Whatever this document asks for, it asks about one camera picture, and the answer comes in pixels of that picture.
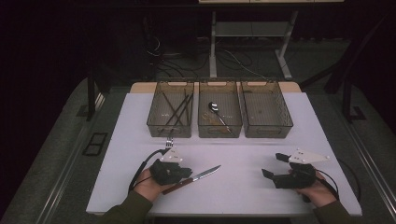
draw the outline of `translucent storage container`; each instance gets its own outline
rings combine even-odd
[[[147,125],[152,137],[191,137],[193,80],[157,82]]]
[[[213,112],[209,104],[216,105]],[[201,138],[237,138],[242,129],[236,81],[204,78],[199,83],[198,131]]]
[[[286,138],[293,122],[279,83],[246,80],[240,89],[245,137]]]

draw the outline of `dark floor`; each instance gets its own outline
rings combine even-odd
[[[282,79],[274,55],[274,49],[279,46],[278,40],[247,39],[236,44],[232,39],[223,39],[218,43],[218,77],[256,77],[258,74]],[[293,75],[292,81],[301,83],[326,69],[343,55],[348,44],[345,40],[291,42],[285,58]],[[157,71],[156,77],[180,77],[180,73],[185,77],[207,77],[207,50],[208,45],[203,43],[203,53],[193,60],[176,57],[177,52],[169,49],[169,55],[163,62],[166,65],[159,66],[161,70]],[[235,58],[250,71],[241,69]],[[375,172],[361,158],[363,148],[373,159],[375,168],[386,180],[386,184],[393,189],[390,192],[394,194],[395,134],[357,88],[353,89],[352,105],[358,106],[366,119],[355,120],[352,124],[346,122],[340,113],[342,92],[325,93],[323,87],[327,79],[325,77],[303,91],[308,94],[335,155],[345,164],[345,174],[361,202],[363,223],[395,223],[396,218],[394,213],[389,211],[384,190],[378,185],[378,176],[372,175]],[[91,121],[86,121],[86,117],[79,113],[81,109],[86,108],[86,91],[84,80],[69,96],[61,115],[0,223],[97,221],[97,217],[87,214],[85,208],[129,87],[114,86],[109,93],[100,95],[96,102],[97,112]],[[93,133],[109,134],[105,148],[98,157],[82,156],[81,151]],[[168,223],[160,218],[149,221]],[[222,223],[220,219],[194,221]],[[290,222],[317,223],[313,216],[293,217]],[[191,220],[178,219],[172,223],[191,223]],[[264,220],[243,219],[235,223],[264,223]]]

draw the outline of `metal tool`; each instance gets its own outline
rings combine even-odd
[[[213,167],[211,169],[208,169],[207,171],[204,171],[204,172],[202,172],[202,173],[200,173],[198,175],[195,175],[195,176],[190,177],[188,179],[185,179],[185,180],[183,180],[181,182],[178,182],[177,184],[175,184],[170,189],[164,190],[163,194],[168,194],[168,193],[170,193],[170,192],[172,192],[172,191],[174,191],[176,189],[180,189],[180,188],[182,188],[182,187],[184,187],[184,186],[186,186],[186,185],[188,185],[188,184],[190,184],[192,182],[195,182],[195,181],[197,181],[199,179],[202,179],[202,178],[204,178],[204,177],[206,177],[208,175],[211,175],[211,174],[215,173],[220,168],[220,166],[221,165],[218,165],[218,166]]]
[[[210,111],[212,111],[213,113],[215,113],[215,114],[219,117],[219,120],[221,121],[221,123],[222,123],[224,126],[227,127],[227,131],[228,131],[229,133],[232,133],[231,130],[230,130],[230,127],[228,127],[228,125],[224,122],[224,120],[223,120],[223,119],[221,118],[221,116],[219,115],[219,107],[218,107],[218,105],[215,104],[215,103],[213,103],[213,102],[210,102],[208,106],[209,106]]]

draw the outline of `table surface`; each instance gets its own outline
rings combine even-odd
[[[191,138],[177,138],[174,149],[183,158],[181,167],[192,175],[217,165],[213,174],[167,195],[161,195],[149,212],[151,216],[206,217],[296,217],[312,213],[291,189],[276,189],[262,176],[262,168],[275,175],[286,174],[290,166],[276,159],[276,153],[291,155],[297,148],[329,156],[330,161],[313,165],[336,182],[341,203],[352,216],[361,207],[335,158],[318,118],[305,93],[292,82],[280,83],[294,126],[285,139],[199,138],[194,95]],[[155,83],[135,83],[127,94],[97,177],[87,212],[101,215],[122,203],[141,162],[153,151],[164,148],[165,138],[153,138],[146,124]],[[153,157],[153,163],[161,154]]]

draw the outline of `fork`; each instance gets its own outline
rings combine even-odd
[[[173,147],[173,137],[168,136],[168,138],[166,139],[165,149],[169,150],[172,147]]]

